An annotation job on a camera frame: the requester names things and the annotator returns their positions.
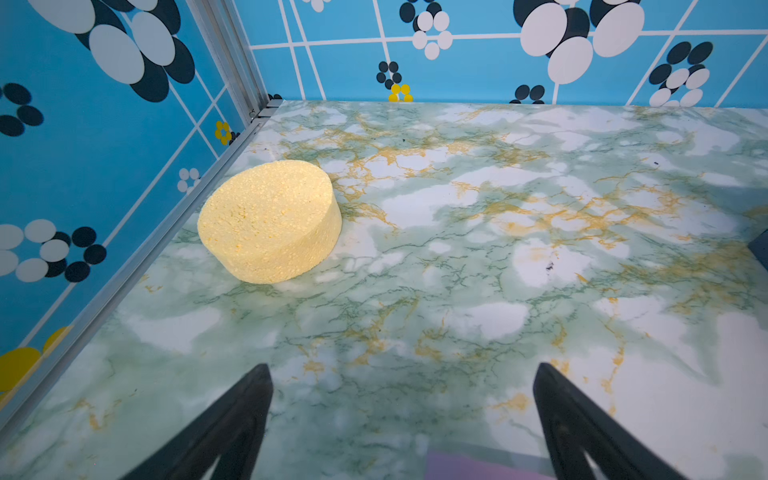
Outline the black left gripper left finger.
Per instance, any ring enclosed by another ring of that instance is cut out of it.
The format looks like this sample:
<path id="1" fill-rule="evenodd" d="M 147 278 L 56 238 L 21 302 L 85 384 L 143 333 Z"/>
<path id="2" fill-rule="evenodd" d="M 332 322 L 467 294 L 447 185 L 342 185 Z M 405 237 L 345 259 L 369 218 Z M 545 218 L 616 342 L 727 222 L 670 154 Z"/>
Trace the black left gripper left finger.
<path id="1" fill-rule="evenodd" d="M 249 479 L 265 435 L 274 388 L 259 364 L 126 479 Z"/>

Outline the purple wrapping paper sheet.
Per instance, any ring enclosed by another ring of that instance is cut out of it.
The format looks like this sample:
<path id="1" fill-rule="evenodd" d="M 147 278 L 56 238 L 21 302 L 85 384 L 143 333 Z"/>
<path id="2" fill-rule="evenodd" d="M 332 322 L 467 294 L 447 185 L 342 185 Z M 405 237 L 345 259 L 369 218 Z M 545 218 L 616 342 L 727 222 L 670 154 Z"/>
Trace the purple wrapping paper sheet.
<path id="1" fill-rule="evenodd" d="M 551 476 L 441 452 L 426 457 L 426 480 L 546 480 Z"/>

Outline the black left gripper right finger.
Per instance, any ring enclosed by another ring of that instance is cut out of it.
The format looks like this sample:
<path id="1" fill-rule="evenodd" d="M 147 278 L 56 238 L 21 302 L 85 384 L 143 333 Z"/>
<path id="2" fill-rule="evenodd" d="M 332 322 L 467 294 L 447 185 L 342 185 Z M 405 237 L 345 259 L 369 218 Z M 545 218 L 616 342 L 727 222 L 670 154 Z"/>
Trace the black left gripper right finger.
<path id="1" fill-rule="evenodd" d="M 558 479 L 684 478 L 645 447 L 549 363 L 539 364 L 533 394 Z"/>

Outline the dark blue gift box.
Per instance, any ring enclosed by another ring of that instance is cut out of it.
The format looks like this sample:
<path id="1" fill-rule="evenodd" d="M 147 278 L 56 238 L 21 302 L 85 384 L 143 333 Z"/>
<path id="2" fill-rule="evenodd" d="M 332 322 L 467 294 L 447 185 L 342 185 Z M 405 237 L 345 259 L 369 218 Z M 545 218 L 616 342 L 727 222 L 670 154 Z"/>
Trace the dark blue gift box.
<path id="1" fill-rule="evenodd" d="M 763 268 L 768 270 L 768 230 L 763 231 L 750 241 L 748 249 Z"/>

